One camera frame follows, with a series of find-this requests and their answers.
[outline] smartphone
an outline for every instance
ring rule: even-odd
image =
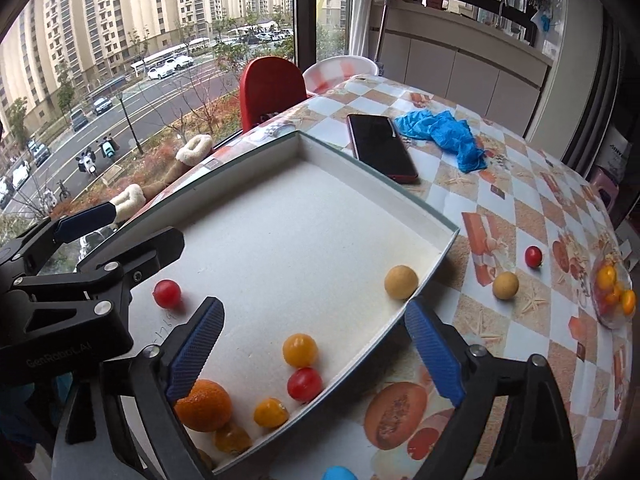
[[[418,171],[390,118],[377,115],[347,115],[353,152],[374,170],[400,184],[418,179]]]

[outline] blue ball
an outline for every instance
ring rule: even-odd
[[[324,472],[322,480],[358,480],[356,475],[339,465],[330,467]]]

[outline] apartment building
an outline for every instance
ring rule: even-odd
[[[348,18],[348,0],[316,0],[319,24],[333,28],[345,28]]]
[[[76,93],[86,94],[140,56],[210,34],[215,20],[270,14],[275,6],[291,12],[293,0],[31,0],[0,44],[0,118],[7,126],[6,110],[18,97],[27,99],[31,132],[59,117],[62,60]]]

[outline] white tray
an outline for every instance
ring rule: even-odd
[[[269,142],[201,178],[124,226],[87,258],[98,264],[166,226],[182,230],[177,262],[133,291],[129,330],[135,355],[160,344],[206,296],[225,306],[225,327],[201,378],[230,394],[233,418],[254,440],[237,458],[213,446],[210,434],[189,434],[226,469],[294,424],[322,401],[404,314],[388,297],[386,272],[406,264],[420,288],[457,227],[393,181],[333,148],[295,132]],[[152,298],[163,278],[181,287],[186,316]],[[282,358],[291,334],[313,336],[324,390],[301,406],[287,395],[294,371]],[[289,421],[267,433],[253,422],[255,405],[280,399]],[[131,399],[123,399],[136,437],[153,455]]]

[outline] red chair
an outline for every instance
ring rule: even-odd
[[[248,132],[305,99],[305,80],[292,62],[276,56],[250,61],[240,79],[242,131]]]

